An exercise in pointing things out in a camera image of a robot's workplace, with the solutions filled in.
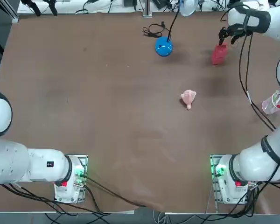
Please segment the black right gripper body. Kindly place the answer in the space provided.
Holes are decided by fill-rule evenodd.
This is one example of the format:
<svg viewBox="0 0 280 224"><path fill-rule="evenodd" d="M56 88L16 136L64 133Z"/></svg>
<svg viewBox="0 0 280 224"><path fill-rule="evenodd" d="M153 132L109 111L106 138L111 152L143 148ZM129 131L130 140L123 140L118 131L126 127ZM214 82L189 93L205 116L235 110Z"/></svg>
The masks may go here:
<svg viewBox="0 0 280 224"><path fill-rule="evenodd" d="M234 24L226 28L227 36L249 36L250 31L245 31L240 25Z"/></svg>

